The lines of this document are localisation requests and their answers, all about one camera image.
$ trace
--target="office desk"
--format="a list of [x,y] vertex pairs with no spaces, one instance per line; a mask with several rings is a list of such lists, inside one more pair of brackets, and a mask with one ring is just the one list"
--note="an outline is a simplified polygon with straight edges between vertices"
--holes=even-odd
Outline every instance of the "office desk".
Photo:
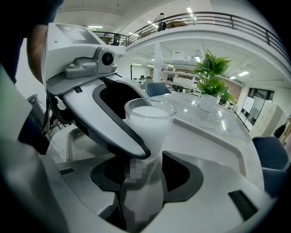
[[264,189],[261,163],[256,148],[246,128],[235,113],[218,104],[211,112],[202,111],[199,108],[200,97],[182,92],[153,98],[173,105],[177,110],[176,118],[179,120],[212,133],[237,147],[245,160],[246,178],[260,189]]

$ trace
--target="window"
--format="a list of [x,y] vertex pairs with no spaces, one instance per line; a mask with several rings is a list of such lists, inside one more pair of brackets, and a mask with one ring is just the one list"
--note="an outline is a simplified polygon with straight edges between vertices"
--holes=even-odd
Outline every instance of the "window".
[[266,90],[256,90],[255,96],[265,100],[267,98],[267,94],[268,94],[268,91]]
[[270,90],[250,88],[247,96],[250,98],[254,98],[254,96],[256,96],[263,100],[271,101],[273,100],[274,93],[275,93],[274,91],[270,91]]

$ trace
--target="blue chair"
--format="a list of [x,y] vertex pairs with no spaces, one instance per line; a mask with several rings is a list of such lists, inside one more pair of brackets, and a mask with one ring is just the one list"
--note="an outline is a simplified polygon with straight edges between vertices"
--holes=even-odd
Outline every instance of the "blue chair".
[[149,83],[145,87],[145,92],[149,97],[170,94],[171,91],[161,82]]
[[276,170],[286,169],[289,160],[286,150],[276,137],[255,137],[252,139],[262,167]]
[[278,197],[284,183],[287,180],[288,172],[263,168],[265,191],[272,197]]

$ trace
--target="robotic arm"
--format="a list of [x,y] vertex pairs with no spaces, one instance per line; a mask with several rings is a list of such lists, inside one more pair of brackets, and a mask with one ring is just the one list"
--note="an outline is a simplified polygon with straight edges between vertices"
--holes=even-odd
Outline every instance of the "robotic arm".
[[[49,24],[42,77],[52,111],[74,122],[93,141],[117,156],[147,158],[150,150],[123,121],[124,105],[147,97],[118,75],[115,53],[85,27]],[[59,97],[67,109],[58,109]]]

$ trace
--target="railing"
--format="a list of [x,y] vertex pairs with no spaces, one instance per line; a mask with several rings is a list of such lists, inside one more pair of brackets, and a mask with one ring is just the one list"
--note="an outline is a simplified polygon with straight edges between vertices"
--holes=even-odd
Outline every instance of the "railing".
[[131,43],[148,35],[158,32],[160,29],[162,29],[162,23],[166,23],[164,26],[166,26],[167,30],[188,25],[214,25],[242,31],[264,41],[269,46],[278,51],[283,57],[285,57],[289,63],[291,63],[289,55],[278,36],[253,21],[238,17],[236,15],[219,12],[203,11],[193,12],[192,14],[183,13],[172,15],[162,20],[157,20],[152,24],[148,24],[136,32],[133,32],[132,35],[128,37],[128,40],[126,40],[125,46],[130,45]]
[[129,36],[107,31],[92,31],[107,45],[128,46]]

